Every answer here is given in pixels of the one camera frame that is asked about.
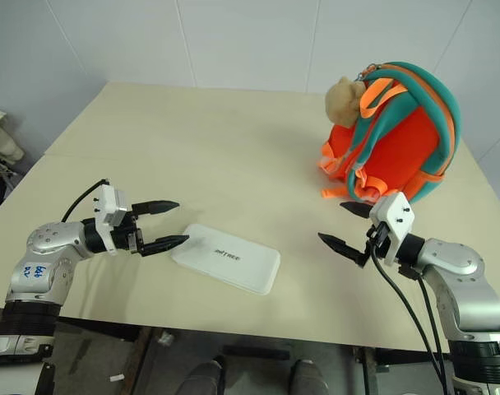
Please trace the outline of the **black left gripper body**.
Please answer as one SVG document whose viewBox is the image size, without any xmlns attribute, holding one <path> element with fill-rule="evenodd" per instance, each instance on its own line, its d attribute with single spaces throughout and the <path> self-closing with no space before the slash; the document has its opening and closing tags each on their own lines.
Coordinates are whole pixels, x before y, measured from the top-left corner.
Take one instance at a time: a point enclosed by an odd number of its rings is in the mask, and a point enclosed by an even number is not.
<svg viewBox="0 0 500 395">
<path fill-rule="evenodd" d="M 138 216 L 127 212 L 116 227 L 116 247 L 130 253 L 144 253 L 145 244 L 141 229 L 137 225 Z"/>
</svg>

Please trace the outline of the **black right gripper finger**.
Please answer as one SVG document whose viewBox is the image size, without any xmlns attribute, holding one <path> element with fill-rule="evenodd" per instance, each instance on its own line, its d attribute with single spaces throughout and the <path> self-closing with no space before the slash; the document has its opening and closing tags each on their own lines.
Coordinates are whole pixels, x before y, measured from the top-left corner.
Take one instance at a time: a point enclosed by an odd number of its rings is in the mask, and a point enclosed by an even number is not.
<svg viewBox="0 0 500 395">
<path fill-rule="evenodd" d="M 373 206 L 362 202 L 341 202 L 340 206 L 356 216 L 368 219 Z"/>
<path fill-rule="evenodd" d="M 371 258 L 371 245 L 369 241 L 365 243 L 364 251 L 360 251 L 350 247 L 344 240 L 334 235 L 323 234 L 321 232 L 318 232 L 317 235 L 332 251 L 353 261 L 359 267 L 364 267 Z"/>
</svg>

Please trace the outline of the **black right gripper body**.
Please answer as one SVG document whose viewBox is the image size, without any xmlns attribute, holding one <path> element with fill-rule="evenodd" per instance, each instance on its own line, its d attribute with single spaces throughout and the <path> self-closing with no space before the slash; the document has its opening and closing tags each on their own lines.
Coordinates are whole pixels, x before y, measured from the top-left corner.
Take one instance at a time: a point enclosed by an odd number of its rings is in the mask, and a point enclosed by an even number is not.
<svg viewBox="0 0 500 395">
<path fill-rule="evenodd" d="M 386 222 L 372 225 L 367 232 L 368 251 L 374 252 L 376 258 L 385 258 L 390 248 L 390 228 Z"/>
</svg>

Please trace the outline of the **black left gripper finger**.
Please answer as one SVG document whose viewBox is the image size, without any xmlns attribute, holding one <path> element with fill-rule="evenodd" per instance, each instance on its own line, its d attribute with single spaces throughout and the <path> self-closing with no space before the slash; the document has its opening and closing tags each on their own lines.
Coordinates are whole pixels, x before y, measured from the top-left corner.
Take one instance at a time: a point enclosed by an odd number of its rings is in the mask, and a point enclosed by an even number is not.
<svg viewBox="0 0 500 395">
<path fill-rule="evenodd" d="M 189 239 L 188 235 L 169 235 L 158 238 L 148 244 L 143 244 L 140 247 L 140 255 L 147 257 L 158 253 L 169 251 L 185 243 Z"/>
<path fill-rule="evenodd" d="M 167 211 L 173 210 L 174 208 L 179 207 L 178 202 L 172 202 L 167 200 L 157 200 L 157 201 L 149 201 L 149 202 L 140 202 L 132 204 L 132 214 L 135 217 L 139 217 L 142 215 L 156 215 L 165 213 Z"/>
</svg>

